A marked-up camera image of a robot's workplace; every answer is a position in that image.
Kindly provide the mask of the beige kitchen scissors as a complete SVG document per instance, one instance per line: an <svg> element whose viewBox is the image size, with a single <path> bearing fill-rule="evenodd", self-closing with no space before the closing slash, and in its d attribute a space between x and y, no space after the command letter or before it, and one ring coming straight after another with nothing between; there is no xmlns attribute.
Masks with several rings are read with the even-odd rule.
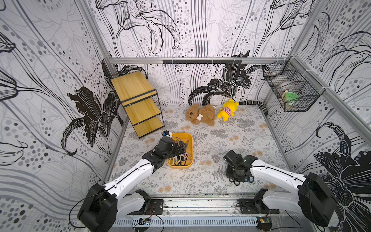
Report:
<svg viewBox="0 0 371 232"><path fill-rule="evenodd" d="M185 153L179 156L170 158L169 164L171 166L187 166L193 161L193 158L190 154Z"/></svg>

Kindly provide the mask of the blue handled scissors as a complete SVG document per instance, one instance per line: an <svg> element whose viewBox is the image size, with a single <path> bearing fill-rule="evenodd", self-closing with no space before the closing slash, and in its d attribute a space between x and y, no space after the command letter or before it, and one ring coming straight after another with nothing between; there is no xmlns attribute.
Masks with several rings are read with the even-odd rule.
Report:
<svg viewBox="0 0 371 232"><path fill-rule="evenodd" d="M245 182L253 183L254 180L255 180L255 178L253 176L246 176L245 177Z"/></svg>

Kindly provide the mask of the small black scissors front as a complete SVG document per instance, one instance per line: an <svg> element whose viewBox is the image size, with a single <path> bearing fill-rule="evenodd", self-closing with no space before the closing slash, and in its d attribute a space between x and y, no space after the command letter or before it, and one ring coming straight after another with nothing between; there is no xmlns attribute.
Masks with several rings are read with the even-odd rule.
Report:
<svg viewBox="0 0 371 232"><path fill-rule="evenodd" d="M233 183L236 186L239 186L241 183L240 179L235 179L235 178L229 178L229 182Z"/></svg>

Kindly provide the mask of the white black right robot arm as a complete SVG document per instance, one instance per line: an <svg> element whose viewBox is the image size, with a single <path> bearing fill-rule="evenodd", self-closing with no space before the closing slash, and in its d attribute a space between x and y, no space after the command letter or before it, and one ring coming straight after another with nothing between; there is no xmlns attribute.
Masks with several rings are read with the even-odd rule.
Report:
<svg viewBox="0 0 371 232"><path fill-rule="evenodd" d="M228 164L226 176L237 186L260 178L285 189L285 192L276 192L262 188L253 199L239 199L237 205L243 214L286 210L302 213L315 225L328 227L338 200L320 176L289 172L252 155L242 157L233 150L223 159Z"/></svg>

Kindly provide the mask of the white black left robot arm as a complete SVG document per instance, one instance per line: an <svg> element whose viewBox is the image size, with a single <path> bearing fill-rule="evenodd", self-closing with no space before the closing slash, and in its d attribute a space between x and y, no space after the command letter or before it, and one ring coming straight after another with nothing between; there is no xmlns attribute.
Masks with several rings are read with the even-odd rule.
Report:
<svg viewBox="0 0 371 232"><path fill-rule="evenodd" d="M82 199L77 218L91 232L107 232L118 217L147 211L150 196L142 190L130 191L161 168L165 161L186 153L188 143L178 137L163 136L159 143L131 169L104 185L93 185Z"/></svg>

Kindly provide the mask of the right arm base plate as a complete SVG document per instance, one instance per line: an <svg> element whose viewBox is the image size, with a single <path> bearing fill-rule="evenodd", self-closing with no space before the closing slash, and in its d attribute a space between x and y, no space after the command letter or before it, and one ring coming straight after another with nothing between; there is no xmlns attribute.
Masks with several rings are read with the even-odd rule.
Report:
<svg viewBox="0 0 371 232"><path fill-rule="evenodd" d="M262 201L263 195L268 191L262 188L252 199L239 199L236 205L244 215L250 214L279 214L279 209L269 209Z"/></svg>

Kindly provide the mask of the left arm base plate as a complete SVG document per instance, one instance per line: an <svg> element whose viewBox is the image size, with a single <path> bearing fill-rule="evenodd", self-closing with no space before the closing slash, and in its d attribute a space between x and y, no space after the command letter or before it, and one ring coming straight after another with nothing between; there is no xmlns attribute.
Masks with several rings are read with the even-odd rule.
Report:
<svg viewBox="0 0 371 232"><path fill-rule="evenodd" d="M129 215L150 215L152 213L162 215L164 207L163 199L154 199L141 189L136 190L134 193L139 194L144 199L144 203L139 210L131 212Z"/></svg>

